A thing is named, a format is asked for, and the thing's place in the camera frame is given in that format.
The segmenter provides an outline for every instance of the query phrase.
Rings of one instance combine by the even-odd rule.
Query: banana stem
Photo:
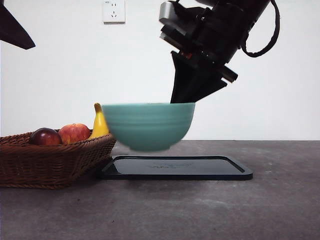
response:
[[[96,113],[102,112],[102,107],[101,107],[100,103],[96,102],[94,104],[94,110]]]

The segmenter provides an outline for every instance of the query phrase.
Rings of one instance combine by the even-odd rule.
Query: teal bowl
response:
[[[188,132],[195,103],[103,104],[110,132],[135,151],[169,149]]]

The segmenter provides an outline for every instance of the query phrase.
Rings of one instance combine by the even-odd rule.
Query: apple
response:
[[[34,145],[59,145],[62,144],[62,140],[56,130],[42,127],[30,135],[29,143]]]
[[[73,123],[63,126],[58,131],[58,134],[63,144],[70,144],[88,139],[90,137],[90,130],[82,123]]]

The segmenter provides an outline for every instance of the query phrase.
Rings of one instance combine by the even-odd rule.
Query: black cable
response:
[[[246,46],[246,42],[247,39],[245,39],[243,41],[243,43],[241,44],[241,48],[244,51],[245,54],[247,54],[249,57],[252,58],[256,58],[259,57],[263,54],[265,54],[266,52],[268,52],[277,42],[278,36],[279,36],[279,32],[280,32],[280,12],[279,12],[279,8],[275,2],[275,0],[270,0],[270,2],[272,3],[272,5],[274,6],[274,10],[275,10],[275,29],[273,32],[273,36],[271,37],[270,42],[267,44],[267,46],[265,46],[264,49],[262,49],[261,51],[258,52],[247,52],[247,46]]]

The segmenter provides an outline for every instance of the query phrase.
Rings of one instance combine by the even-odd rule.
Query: white wall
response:
[[[127,0],[126,24],[104,25],[101,0],[10,0],[37,47],[1,44],[1,135],[93,126],[94,102],[169,102],[175,69],[159,38],[164,0]],[[277,0],[278,43],[266,55],[238,51],[235,83],[200,100],[185,139],[320,140],[320,2]],[[194,0],[182,0],[186,7]],[[270,4],[250,33],[258,51],[274,30]]]

